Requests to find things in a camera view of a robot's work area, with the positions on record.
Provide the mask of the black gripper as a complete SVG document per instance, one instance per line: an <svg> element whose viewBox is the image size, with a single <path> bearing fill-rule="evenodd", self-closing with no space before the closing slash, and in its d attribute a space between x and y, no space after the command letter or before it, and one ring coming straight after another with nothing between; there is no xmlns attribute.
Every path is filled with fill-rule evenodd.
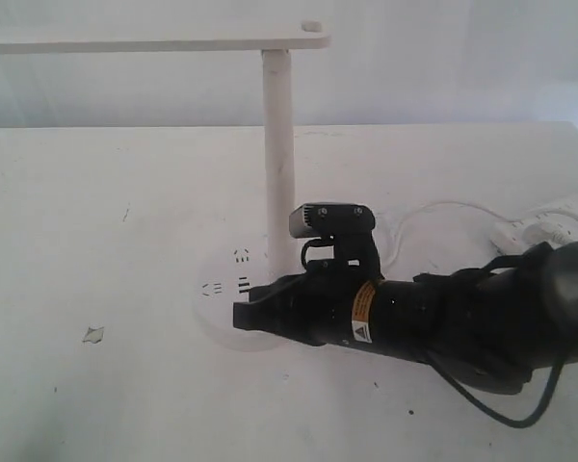
<svg viewBox="0 0 578 462"><path fill-rule="evenodd" d="M458 362L460 341L447 329L453 300L448 282L430 273L378 282L285 276L250 289L249 302L234 302L232 325L293 340L289 319L297 323L296 337L317 347L342 346L409 362L429 356ZM269 300L281 293L288 304Z"/></svg>

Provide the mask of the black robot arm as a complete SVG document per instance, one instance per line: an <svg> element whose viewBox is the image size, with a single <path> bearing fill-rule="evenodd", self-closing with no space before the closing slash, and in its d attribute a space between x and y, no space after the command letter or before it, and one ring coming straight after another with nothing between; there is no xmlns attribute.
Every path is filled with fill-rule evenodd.
<svg viewBox="0 0 578 462"><path fill-rule="evenodd" d="M312 347L424 364L489 393L515 395L537 369L578 363L578 242L536 245L481 268L387 280L380 258L312 261L250 290L233 325Z"/></svg>

